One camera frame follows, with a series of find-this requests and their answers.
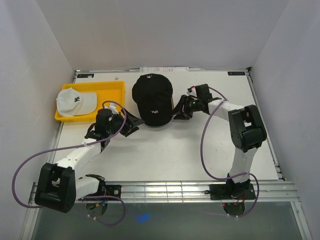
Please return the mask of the beige baseball cap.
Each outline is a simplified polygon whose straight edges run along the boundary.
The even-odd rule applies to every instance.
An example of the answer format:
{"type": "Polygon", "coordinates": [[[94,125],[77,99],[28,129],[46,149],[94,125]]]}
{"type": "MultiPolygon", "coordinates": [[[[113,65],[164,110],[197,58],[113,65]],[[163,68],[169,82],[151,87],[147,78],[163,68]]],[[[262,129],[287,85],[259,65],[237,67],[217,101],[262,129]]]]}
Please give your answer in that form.
{"type": "Polygon", "coordinates": [[[173,110],[174,110],[174,107],[175,107],[173,97],[171,97],[171,99],[170,99],[170,106],[171,106],[170,115],[173,116],[173,113],[174,113],[173,110]]]}

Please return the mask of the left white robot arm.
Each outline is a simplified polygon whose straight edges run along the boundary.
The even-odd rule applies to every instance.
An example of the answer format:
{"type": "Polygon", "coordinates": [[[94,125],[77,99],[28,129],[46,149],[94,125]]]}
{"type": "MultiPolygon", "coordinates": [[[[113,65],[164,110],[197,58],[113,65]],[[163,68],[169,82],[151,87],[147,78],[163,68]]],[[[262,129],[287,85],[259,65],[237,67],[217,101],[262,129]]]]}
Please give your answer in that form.
{"type": "Polygon", "coordinates": [[[56,163],[46,163],[40,170],[35,203],[62,213],[69,212],[75,201],[86,197],[95,200],[107,195],[105,178],[80,171],[110,143],[111,136],[128,137],[139,130],[144,121],[126,110],[120,112],[107,108],[98,110],[95,123],[91,124],[81,147],[56,163]]]}

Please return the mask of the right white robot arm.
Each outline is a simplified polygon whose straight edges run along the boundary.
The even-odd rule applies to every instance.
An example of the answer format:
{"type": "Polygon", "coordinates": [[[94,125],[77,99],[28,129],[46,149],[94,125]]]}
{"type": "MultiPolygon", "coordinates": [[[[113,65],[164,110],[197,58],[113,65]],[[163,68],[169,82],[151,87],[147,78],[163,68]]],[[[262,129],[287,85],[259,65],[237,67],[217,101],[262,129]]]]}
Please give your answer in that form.
{"type": "Polygon", "coordinates": [[[213,184],[206,191],[213,200],[250,199],[258,197],[251,184],[251,166],[254,156],[267,139],[262,117],[256,105],[236,105],[219,93],[212,96],[213,88],[208,84],[188,88],[172,110],[175,120],[190,120],[196,112],[216,116],[229,124],[231,141],[235,147],[232,167],[226,177],[216,177],[219,184],[213,184]]]}

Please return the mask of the white cap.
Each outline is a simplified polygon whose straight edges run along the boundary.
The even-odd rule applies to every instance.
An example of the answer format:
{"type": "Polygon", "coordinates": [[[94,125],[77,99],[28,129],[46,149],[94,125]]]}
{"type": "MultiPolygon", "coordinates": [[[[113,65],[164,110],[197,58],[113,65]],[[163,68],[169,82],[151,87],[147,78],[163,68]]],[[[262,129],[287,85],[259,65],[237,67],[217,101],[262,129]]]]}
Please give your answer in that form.
{"type": "Polygon", "coordinates": [[[96,92],[79,92],[72,87],[61,90],[56,98],[57,112],[62,117],[87,115],[97,108],[96,92]]]}

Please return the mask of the plain black cap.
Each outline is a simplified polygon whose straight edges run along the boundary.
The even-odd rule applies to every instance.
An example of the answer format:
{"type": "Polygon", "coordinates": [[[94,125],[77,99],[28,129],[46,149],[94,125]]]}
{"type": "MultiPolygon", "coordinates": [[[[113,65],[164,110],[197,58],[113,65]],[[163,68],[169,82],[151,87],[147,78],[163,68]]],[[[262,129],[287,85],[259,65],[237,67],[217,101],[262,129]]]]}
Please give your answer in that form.
{"type": "Polygon", "coordinates": [[[161,74],[141,75],[132,87],[140,118],[149,127],[162,127],[171,121],[171,97],[172,83],[161,74]]]}

